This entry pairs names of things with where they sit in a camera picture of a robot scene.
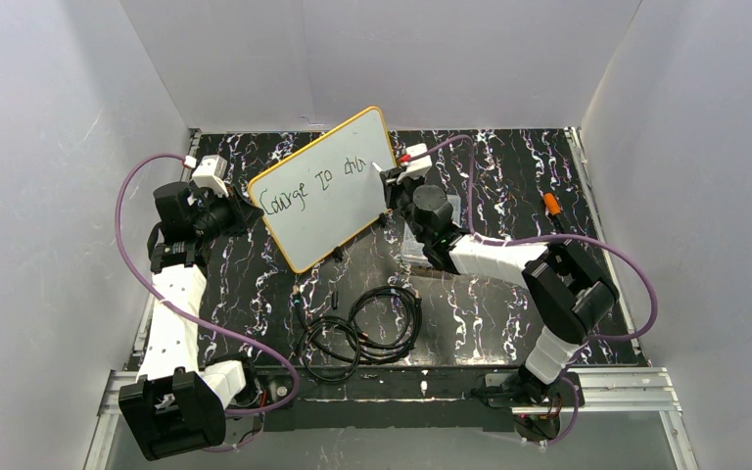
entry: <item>black cable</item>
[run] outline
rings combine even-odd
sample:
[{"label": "black cable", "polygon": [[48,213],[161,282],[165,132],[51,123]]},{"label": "black cable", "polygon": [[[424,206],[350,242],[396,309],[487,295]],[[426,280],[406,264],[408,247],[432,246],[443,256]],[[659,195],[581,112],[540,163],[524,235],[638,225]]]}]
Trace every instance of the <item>black cable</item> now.
[{"label": "black cable", "polygon": [[249,436],[251,436],[251,435],[252,435],[252,434],[254,434],[254,433],[255,433],[255,430],[254,430],[254,429],[250,429],[249,431],[247,431],[247,432],[246,432],[246,434],[244,434],[244,435],[243,435],[243,436],[241,437],[241,440],[240,440],[240,441],[238,441],[238,444],[242,443],[242,442],[243,442],[243,441],[244,441],[244,440],[245,440],[246,438],[248,438]]},{"label": "black cable", "polygon": [[[388,344],[372,340],[361,330],[356,321],[361,311],[368,304],[378,299],[396,300],[398,302],[397,307],[404,313],[405,317],[397,338]],[[296,356],[301,360],[301,364],[309,375],[328,383],[339,383],[347,380],[360,364],[390,364],[402,360],[413,350],[422,326],[422,300],[416,297],[415,293],[403,287],[383,286],[365,292],[353,303],[348,319],[338,316],[322,316],[307,324],[301,292],[298,288],[293,291],[293,304],[295,305],[296,317],[304,328],[304,333],[296,346]],[[353,349],[352,357],[330,351],[327,346],[317,341],[318,335],[328,329],[338,329],[345,333],[348,344]],[[348,366],[338,374],[318,374],[306,360],[306,351],[310,347],[318,348],[323,353],[348,364]]]}]

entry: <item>gray wall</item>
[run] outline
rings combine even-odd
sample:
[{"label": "gray wall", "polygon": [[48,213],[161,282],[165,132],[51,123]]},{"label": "gray wall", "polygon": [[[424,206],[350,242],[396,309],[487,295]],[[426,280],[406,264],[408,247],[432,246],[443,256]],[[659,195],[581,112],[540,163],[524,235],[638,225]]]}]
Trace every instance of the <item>gray wall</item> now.
[{"label": "gray wall", "polygon": [[752,2],[643,2],[583,130],[606,235],[658,288],[642,345],[699,464],[752,468]]},{"label": "gray wall", "polygon": [[[0,2],[0,468],[84,463],[145,303],[114,243],[118,186],[187,142],[117,0]],[[127,201],[135,259],[151,188],[178,175],[149,168]]]},{"label": "gray wall", "polygon": [[577,125],[638,3],[122,0],[209,132],[327,128],[369,105],[392,128]]}]

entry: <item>yellow whiteboard frame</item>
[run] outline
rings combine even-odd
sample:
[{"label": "yellow whiteboard frame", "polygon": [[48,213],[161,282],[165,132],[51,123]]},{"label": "yellow whiteboard frame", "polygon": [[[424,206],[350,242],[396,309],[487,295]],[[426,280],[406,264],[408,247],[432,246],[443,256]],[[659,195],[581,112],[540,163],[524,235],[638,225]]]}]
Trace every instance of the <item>yellow whiteboard frame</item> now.
[{"label": "yellow whiteboard frame", "polygon": [[[353,116],[353,117],[349,118],[348,120],[342,122],[341,124],[333,127],[326,134],[324,134],[321,137],[317,138],[316,140],[310,142],[309,144],[307,144],[304,148],[300,149],[295,154],[292,154],[291,156],[287,157],[286,159],[284,159],[284,160],[278,162],[277,164],[274,164],[273,166],[265,169],[258,176],[252,178],[252,181],[250,181],[249,184],[247,185],[247,193],[249,193],[249,197],[250,197],[250,199],[252,199],[252,204],[254,204],[255,207],[257,207],[257,208],[260,207],[259,201],[256,200],[255,197],[252,194],[252,186],[256,182],[258,182],[258,180],[260,180],[261,178],[263,178],[267,174],[271,173],[273,170],[275,170],[279,166],[282,166],[282,165],[286,164],[287,162],[291,161],[292,159],[294,159],[295,157],[299,156],[300,154],[302,154],[303,152],[305,152],[306,150],[308,150],[312,146],[317,145],[322,140],[326,139],[327,137],[330,137],[331,135],[333,135],[337,131],[343,129],[346,125],[350,124],[351,122],[355,121],[356,119],[361,118],[362,116],[364,116],[367,113],[370,113],[371,111],[374,111],[374,110],[377,113],[379,113],[379,118],[382,120],[382,127],[385,129],[385,140],[388,143],[388,148],[391,149],[391,159],[393,159],[393,161],[394,161],[394,166],[397,166],[398,165],[397,164],[397,156],[394,154],[394,151],[393,151],[394,147],[393,147],[393,145],[391,145],[391,136],[388,135],[388,125],[385,123],[385,115],[382,114],[382,110],[379,109],[378,106],[369,106],[369,107],[365,108],[364,110],[362,110],[361,112],[359,112],[358,114],[356,114],[355,116]],[[284,259],[287,261],[287,264],[290,265],[290,269],[292,269],[296,274],[302,274],[304,272],[309,271],[319,261],[321,261],[322,259],[327,258],[331,253],[333,253],[333,250],[330,250],[329,252],[325,253],[324,255],[322,255],[317,260],[313,261],[308,267],[306,267],[306,268],[304,268],[302,270],[297,270],[293,266],[293,262],[290,260],[289,255],[287,255],[287,251],[284,250],[284,247],[281,245],[281,242],[278,240],[278,236],[275,234],[275,231],[272,230],[272,227],[269,225],[268,221],[266,220],[266,213],[264,213],[264,215],[263,215],[262,218],[263,218],[263,224],[266,225],[266,229],[269,230],[269,233],[272,234],[272,239],[275,240],[275,244],[278,245],[278,250],[281,251],[281,254],[284,255]],[[356,235],[358,235],[359,233],[361,233],[362,230],[364,230],[365,228],[369,227],[373,222],[375,222],[378,219],[379,219],[378,215],[375,216],[375,217],[373,217],[372,220],[370,220],[369,222],[367,222],[363,227],[359,228],[353,235],[351,235],[350,237],[348,237],[347,240],[345,240],[344,242],[340,243],[339,246],[342,246],[342,245],[348,243],[350,240],[352,240],[353,238],[355,238]]]}]

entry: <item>small black stand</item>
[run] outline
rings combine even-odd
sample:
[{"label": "small black stand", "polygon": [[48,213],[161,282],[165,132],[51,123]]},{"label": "small black stand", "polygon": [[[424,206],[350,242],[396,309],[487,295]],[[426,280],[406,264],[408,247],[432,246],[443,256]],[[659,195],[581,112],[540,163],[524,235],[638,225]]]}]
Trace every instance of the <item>small black stand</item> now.
[{"label": "small black stand", "polygon": [[382,228],[385,228],[386,226],[388,226],[388,215],[384,212],[380,213],[379,218],[377,218],[373,223],[379,225]]},{"label": "small black stand", "polygon": [[344,249],[342,249],[342,247],[336,247],[333,249],[331,256],[336,262],[342,262],[345,260],[345,251]]}]

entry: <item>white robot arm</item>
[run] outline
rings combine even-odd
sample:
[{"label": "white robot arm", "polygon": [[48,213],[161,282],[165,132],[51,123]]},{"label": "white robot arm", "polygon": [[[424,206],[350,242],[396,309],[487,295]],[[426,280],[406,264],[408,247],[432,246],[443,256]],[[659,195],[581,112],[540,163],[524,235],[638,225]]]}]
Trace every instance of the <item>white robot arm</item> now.
[{"label": "white robot arm", "polygon": [[[149,240],[149,256],[152,283],[165,299],[154,305],[137,381],[119,391],[122,415],[149,460],[221,444],[224,410],[247,385],[241,360],[223,360],[201,372],[197,324],[163,305],[171,302],[197,316],[210,241],[242,235],[260,217],[223,182],[225,169],[220,156],[204,157],[191,183],[169,183],[154,192],[161,222]],[[159,244],[158,229],[164,237]]]},{"label": "white robot arm", "polygon": [[618,301],[618,290],[576,242],[510,245],[454,225],[445,191],[424,184],[431,158],[414,159],[426,152],[424,144],[409,147],[400,166],[381,171],[388,207],[405,219],[434,268],[490,276],[529,289],[544,326],[524,366],[498,392],[541,402],[592,328]]}]

